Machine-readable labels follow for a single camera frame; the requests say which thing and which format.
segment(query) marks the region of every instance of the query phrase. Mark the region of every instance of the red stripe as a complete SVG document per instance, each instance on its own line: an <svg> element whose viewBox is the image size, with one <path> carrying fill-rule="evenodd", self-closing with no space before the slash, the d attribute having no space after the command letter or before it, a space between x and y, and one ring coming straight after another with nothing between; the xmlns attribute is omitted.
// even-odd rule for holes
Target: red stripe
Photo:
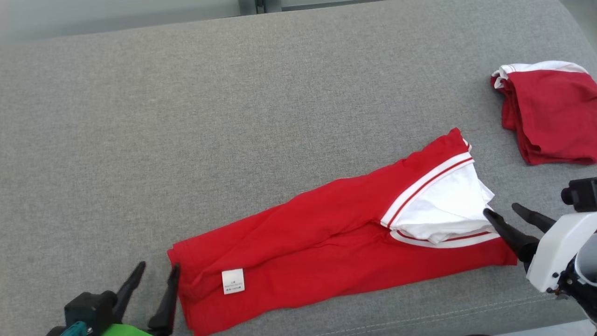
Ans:
<svg viewBox="0 0 597 336"><path fill-rule="evenodd" d="M459 164L463 164L467 161L473 160L472 157L469 157L467 159L462 160L461 162L458 162L456 164L453 164L452 166L444 169L443 171L441 171L440 173L438 173L437 175L435 175L434 177L430 178L429 181L425 182L419 189L417 189L417 191L415 191L406 201L404 201L404 203L398 208L398 211L396 211L396 213L394 214L394 216L392 217L392 219L387 223L387 228L390 228L390 226L392 225L392 222L394 221L394 219L396 218L396 216L398 216L398 213L402 210L402 208L411 200L413 199L413 197L415 197L415 195L417 195L421 189L423 189L427 184L430 184L433 180L435 180L436 178L440 177L441 175L443 175L445 172L449 171L450 169L458 166Z"/></svg>
<svg viewBox="0 0 597 336"><path fill-rule="evenodd" d="M408 239L412 239L412 240L418 240L420 242L428 242L428 240L426 239L417 239L415 237L408 237L405 236L404 233L400 232L400 230L397 230L396 232L398 232L398 234L402 237L408 238ZM456 237L456 238L450 238L448 240L444 240L444 242L451 242L452 240L460 240L460 239L467 239L467 238L472 238L472 237L478 237L478 236L484 236L486 234L489 234L491 232L480 232L480 233L475 233L475 234L471 234L470 236L464 236L464 237Z"/></svg>

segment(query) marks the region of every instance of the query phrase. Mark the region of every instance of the stitching seam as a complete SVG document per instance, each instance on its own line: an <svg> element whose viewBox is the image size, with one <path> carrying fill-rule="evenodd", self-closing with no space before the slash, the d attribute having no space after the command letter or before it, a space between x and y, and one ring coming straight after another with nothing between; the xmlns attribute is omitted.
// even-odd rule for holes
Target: stitching seam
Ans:
<svg viewBox="0 0 597 336"><path fill-rule="evenodd" d="M468 315L473 315L473 314L484 313L486 311L491 311L491 310L498 310L498 309L504 309L504 308L509 308L509 307L520 306L521 304L529 304L529 303L535 303L535 302L541 302L541 301L548 301L548 300L551 300L551 298L545 298L545 299L541 299L541 300L535 300L535 301L517 303L517 304L512 304L512 305L508 305L508 306L504 306L504 307L496 307L496 308L491 308L491 309L476 311L476 312L473 312L473 313L466 313L466 314L457 315L457 316L444 317L443 319L435 319L435 320L431 320L431 321L422 321L422 322L405 324L405 325L393 325L393 326L389 326L387 328L373 329L373 330L356 332L354 334L347 334L346 336L354 336L354 335L359 335L359 334L366 334L368 332L382 331L382 330L397 328L397 327L400 327L400 326L411 326L411 325L418 325L418 324L423 324L423 323L437 322L437 321L442 321L442 320L453 319L453 318L456 318L456 317L463 317L463 316L468 316Z"/></svg>
<svg viewBox="0 0 597 336"><path fill-rule="evenodd" d="M396 324L396 323L400 323L400 322L410 322L410 321L428 319L428 318L431 318L431 317L438 317L438 316L444 316L444 315L448 315L448 314L461 313L461 312L467 311L467 310L473 310L473 309L478 309L478 308L485 308L485 307L495 306L495 305L503 304L503 303L511 303L511 302L517 302L517 301L524 301L524 300L528 300L528 299L546 297L548 295L549 294L543 294L543 295L536 295L534 297L528 297L528 298L522 298L522 299L514 299L514 300L502 301L502 302L497 302L497 303L490 303L490 304L486 304L484 306L472 307L472 308L467 308L467 309L462 309L462 310L454 310L454 311L449 311L447 313L441 313L441 314L435 314L435 315L423 316L423 317L416 317L416 318L413 318L413 319L406 319L406 320L400 320L400 321L392 321L392 322L379 323L379 324L373 324L373 325L367 325L367 326L360 326L360 327L352 328L352 329L344 329L344 330L338 330L338 331L331 331L331 332L326 332L324 334L317 334L315 336L326 336L326 335L337 334L339 332L347 332L347 331L354 331L354 330L359 330L359 329L370 328L370 327L373 327L373 326L383 326L383 325Z"/></svg>

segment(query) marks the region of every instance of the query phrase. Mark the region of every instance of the green part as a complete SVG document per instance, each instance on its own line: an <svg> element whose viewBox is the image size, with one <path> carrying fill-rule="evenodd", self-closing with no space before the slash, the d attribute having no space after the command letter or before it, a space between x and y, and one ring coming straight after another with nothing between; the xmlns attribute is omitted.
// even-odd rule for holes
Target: green part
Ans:
<svg viewBox="0 0 597 336"><path fill-rule="evenodd" d="M132 325L113 324L101 336L151 336L147 332L139 330Z"/></svg>

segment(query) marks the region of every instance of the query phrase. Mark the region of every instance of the couch cushion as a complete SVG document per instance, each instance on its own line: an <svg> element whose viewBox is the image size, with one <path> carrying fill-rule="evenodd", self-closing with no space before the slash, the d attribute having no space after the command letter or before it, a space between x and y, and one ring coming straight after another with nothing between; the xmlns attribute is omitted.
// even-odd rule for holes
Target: couch cushion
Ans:
<svg viewBox="0 0 597 336"><path fill-rule="evenodd" d="M500 65L597 57L557 0L396 0L48 39L0 51L0 319L45 334L82 291L144 281L166 250L326 182L368 173L459 127L491 205L558 215L594 167L527 166L502 129ZM489 267L273 311L230 335L498 334L583 317ZM176 335L187 335L182 314Z"/></svg>

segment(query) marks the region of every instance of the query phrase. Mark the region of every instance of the clothing label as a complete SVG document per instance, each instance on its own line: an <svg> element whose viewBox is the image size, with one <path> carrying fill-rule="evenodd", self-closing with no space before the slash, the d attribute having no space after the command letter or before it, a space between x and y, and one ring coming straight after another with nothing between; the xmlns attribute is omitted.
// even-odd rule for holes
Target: clothing label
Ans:
<svg viewBox="0 0 597 336"><path fill-rule="evenodd" d="M222 272L224 294L232 294L245 290L245 276L242 268Z"/></svg>

